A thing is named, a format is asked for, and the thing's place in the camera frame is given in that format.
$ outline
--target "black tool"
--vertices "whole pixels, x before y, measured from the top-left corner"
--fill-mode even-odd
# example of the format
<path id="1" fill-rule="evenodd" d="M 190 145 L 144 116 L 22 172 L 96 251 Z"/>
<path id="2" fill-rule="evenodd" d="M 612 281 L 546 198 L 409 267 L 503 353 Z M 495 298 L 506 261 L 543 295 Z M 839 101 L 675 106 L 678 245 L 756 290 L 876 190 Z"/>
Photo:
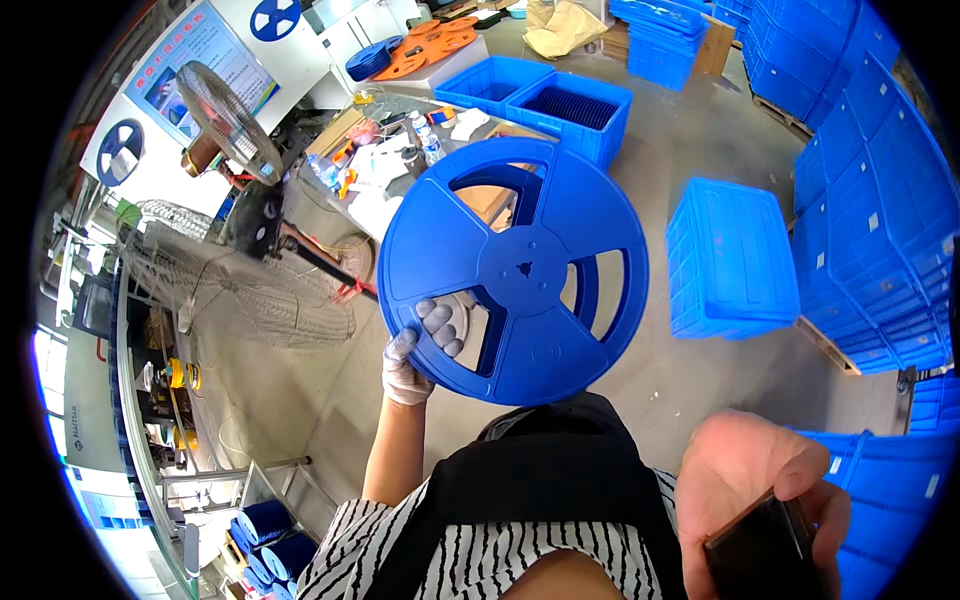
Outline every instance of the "black tool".
<path id="1" fill-rule="evenodd" d="M 813 563 L 815 533 L 799 498 L 781 502 L 768 491 L 704 542 L 717 594 L 723 600 L 830 598 Z"/>

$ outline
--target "sticker label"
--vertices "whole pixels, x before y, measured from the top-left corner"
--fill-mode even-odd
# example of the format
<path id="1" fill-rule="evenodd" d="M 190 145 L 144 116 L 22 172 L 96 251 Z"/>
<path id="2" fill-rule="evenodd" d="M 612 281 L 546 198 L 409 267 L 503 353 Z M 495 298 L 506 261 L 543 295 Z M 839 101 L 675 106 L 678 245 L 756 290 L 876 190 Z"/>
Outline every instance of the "sticker label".
<path id="1" fill-rule="evenodd" d="M 933 473 L 930 475 L 930 483 L 926 484 L 926 493 L 924 498 L 929 500 L 933 497 L 933 493 L 937 491 L 937 484 L 940 483 L 940 473 Z"/>

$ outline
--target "white work glove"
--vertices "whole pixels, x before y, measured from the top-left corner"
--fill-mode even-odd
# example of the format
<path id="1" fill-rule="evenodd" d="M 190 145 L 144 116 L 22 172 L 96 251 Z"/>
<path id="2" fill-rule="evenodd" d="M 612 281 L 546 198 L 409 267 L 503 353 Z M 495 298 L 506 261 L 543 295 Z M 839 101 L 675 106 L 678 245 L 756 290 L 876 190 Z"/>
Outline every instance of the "white work glove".
<path id="1" fill-rule="evenodd" d="M 457 339 L 456 329 L 447 322 L 453 316 L 453 308 L 425 299 L 417 302 L 416 309 L 423 328 L 447 356 L 455 357 L 464 349 L 463 340 Z M 410 406 L 425 402 L 436 385 L 407 360 L 417 346 L 417 338 L 417 332 L 408 327 L 383 349 L 383 391 L 400 404 Z"/>

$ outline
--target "plastic bottle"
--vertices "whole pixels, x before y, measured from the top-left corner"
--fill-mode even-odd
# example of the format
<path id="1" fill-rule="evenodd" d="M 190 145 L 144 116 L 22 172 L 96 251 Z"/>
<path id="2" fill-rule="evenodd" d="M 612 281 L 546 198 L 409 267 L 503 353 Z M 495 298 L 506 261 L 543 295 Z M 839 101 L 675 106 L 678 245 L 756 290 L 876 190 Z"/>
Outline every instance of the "plastic bottle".
<path id="1" fill-rule="evenodd" d="M 443 146 L 440 145 L 440 138 L 434 133 L 430 133 L 423 139 L 423 153 L 426 155 L 426 163 L 431 167 L 446 156 Z"/>
<path id="2" fill-rule="evenodd" d="M 430 124 L 426 122 L 426 117 L 417 115 L 413 119 L 414 131 L 417 132 L 417 135 L 420 136 L 420 139 L 424 141 L 424 146 L 426 145 L 426 138 L 428 135 L 433 134 L 433 130 L 430 129 Z"/>
<path id="3" fill-rule="evenodd" d="M 325 156 L 319 155 L 310 155 L 306 158 L 306 161 L 323 185 L 333 191 L 340 188 L 340 183 L 337 181 L 337 165 L 330 162 Z"/>

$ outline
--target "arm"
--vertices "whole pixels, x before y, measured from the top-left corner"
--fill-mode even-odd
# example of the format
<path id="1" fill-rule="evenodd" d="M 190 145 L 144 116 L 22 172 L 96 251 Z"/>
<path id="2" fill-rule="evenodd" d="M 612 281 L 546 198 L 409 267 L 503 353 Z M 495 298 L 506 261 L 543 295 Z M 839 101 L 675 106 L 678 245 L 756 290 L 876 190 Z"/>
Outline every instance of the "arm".
<path id="1" fill-rule="evenodd" d="M 447 321 L 453 309 L 432 300 L 417 304 L 423 328 L 447 355 L 456 356 L 464 343 Z M 376 437 L 367 460 L 363 497 L 396 506 L 423 483 L 423 437 L 426 400 L 434 383 L 407 360 L 417 346 L 417 332 L 403 329 L 383 350 L 383 404 Z"/>
<path id="2" fill-rule="evenodd" d="M 426 402 L 413 406 L 383 395 L 380 422 L 367 460 L 363 497 L 396 506 L 423 483 Z"/>

